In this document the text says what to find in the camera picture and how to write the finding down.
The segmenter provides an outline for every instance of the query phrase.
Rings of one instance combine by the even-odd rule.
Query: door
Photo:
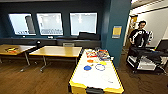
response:
[[[136,25],[136,21],[137,21],[137,15],[136,16],[131,16],[131,19],[130,19],[130,23],[129,23],[129,29],[128,29],[128,33],[126,35],[126,43],[125,43],[125,46],[123,47],[123,49],[125,50],[128,50],[131,43],[129,41],[129,35],[130,33],[135,29],[135,25]]]

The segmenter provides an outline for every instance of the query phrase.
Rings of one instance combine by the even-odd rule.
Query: man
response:
[[[138,24],[138,29],[131,32],[129,40],[131,46],[133,47],[145,47],[148,42],[148,34],[143,29],[146,25],[146,21],[140,21]]]

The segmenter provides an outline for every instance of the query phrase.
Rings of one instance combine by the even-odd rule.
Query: person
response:
[[[143,29],[146,25],[146,21],[140,21],[138,24],[138,29],[135,29],[131,32],[129,40],[131,46],[129,48],[128,56],[136,56],[136,53],[131,49],[134,47],[136,49],[145,48],[148,43],[148,33]]]

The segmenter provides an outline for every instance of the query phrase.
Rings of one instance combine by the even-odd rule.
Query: wall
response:
[[[4,24],[2,23],[2,14],[0,13],[0,38],[4,38],[4,37],[7,37],[7,33],[5,33],[5,30],[4,30]]]
[[[167,26],[167,29],[166,29],[165,34],[163,36],[163,39],[168,39],[168,26]]]
[[[56,1],[56,2],[20,2],[20,3],[1,3],[2,19],[4,29],[9,34],[7,37],[22,37],[15,35],[8,17],[9,13],[31,13],[36,31],[36,36],[28,35],[27,38],[47,38],[40,35],[36,13],[56,12],[62,14],[62,23],[64,36],[70,36],[70,13],[76,12],[97,12],[98,23],[97,33],[101,32],[101,20],[103,13],[103,0],[85,0],[85,1]]]
[[[111,5],[111,0],[105,0],[103,21],[102,21],[102,30],[101,30],[102,48],[106,48],[108,25],[109,25],[109,20],[110,20],[110,5]]]
[[[130,15],[138,14],[137,22],[147,21],[146,31],[153,31],[154,39],[148,46],[156,47],[168,27],[168,0],[153,2],[151,4],[133,9]]]
[[[118,67],[127,26],[128,15],[131,8],[131,0],[111,0],[111,2],[109,3],[110,12],[106,12],[107,15],[104,15],[104,17],[109,17],[109,21],[107,20],[108,27],[105,28],[104,26],[104,29],[108,28],[108,32],[106,36],[104,36],[107,37],[105,48],[109,51],[110,56],[114,56],[113,63],[115,67]],[[112,38],[112,30],[114,26],[122,26],[121,35],[119,39]]]

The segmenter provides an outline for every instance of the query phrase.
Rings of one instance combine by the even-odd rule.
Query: yellow table surface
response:
[[[44,46],[30,55],[78,57],[82,47]]]
[[[25,52],[31,48],[34,48],[35,46],[26,46],[26,45],[0,45],[0,54],[1,55],[18,55],[22,52]],[[16,52],[15,53],[10,53],[10,52],[7,52],[6,49],[9,49],[9,48],[17,48],[16,49]]]

